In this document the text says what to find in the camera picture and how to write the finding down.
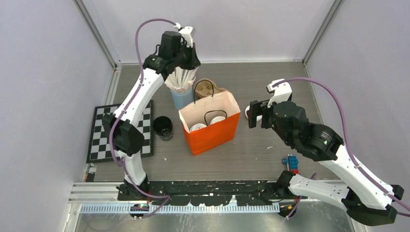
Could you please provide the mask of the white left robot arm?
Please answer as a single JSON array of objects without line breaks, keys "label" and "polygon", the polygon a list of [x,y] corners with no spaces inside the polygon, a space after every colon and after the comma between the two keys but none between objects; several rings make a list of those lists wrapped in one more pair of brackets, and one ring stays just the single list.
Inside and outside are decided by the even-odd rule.
[{"label": "white left robot arm", "polygon": [[125,101],[114,113],[102,118],[112,157],[124,168],[125,189],[137,200],[143,200],[149,190],[141,161],[144,136],[137,126],[154,93],[169,76],[176,77],[179,84],[193,84],[201,63],[192,31],[193,27],[165,31],[154,54],[142,63],[140,76]]}]

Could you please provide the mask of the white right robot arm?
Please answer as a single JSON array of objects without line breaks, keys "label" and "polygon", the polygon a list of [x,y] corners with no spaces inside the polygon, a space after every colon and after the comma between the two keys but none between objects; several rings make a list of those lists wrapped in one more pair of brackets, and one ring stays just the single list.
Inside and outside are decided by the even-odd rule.
[{"label": "white right robot arm", "polygon": [[252,101],[247,115],[250,128],[261,116],[262,128],[273,129],[285,145],[343,181],[341,185],[328,184],[283,171],[276,181],[278,196],[306,196],[332,204],[367,226],[394,223],[398,212],[392,203],[402,199],[403,188],[383,182],[356,157],[350,157],[343,139],[333,129],[311,123],[305,109],[292,101]]}]

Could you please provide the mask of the orange paper bag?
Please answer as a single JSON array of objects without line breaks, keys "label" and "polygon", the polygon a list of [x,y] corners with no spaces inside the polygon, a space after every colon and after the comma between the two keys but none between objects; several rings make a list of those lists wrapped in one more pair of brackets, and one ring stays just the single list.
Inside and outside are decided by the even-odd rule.
[{"label": "orange paper bag", "polygon": [[[234,138],[241,110],[233,94],[224,91],[194,100],[178,113],[190,151],[197,156]],[[211,125],[216,116],[225,116],[226,119]],[[190,132],[197,123],[207,127]]]}]

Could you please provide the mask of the white coffee cup lid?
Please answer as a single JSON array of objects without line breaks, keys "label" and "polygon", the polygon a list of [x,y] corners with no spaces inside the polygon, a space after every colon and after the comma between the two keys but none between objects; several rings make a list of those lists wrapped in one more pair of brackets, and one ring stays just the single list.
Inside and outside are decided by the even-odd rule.
[{"label": "white coffee cup lid", "polygon": [[207,127],[206,124],[197,123],[197,124],[193,125],[193,126],[190,128],[190,132],[197,131],[197,130],[200,130],[200,129],[206,128],[206,127]]}]

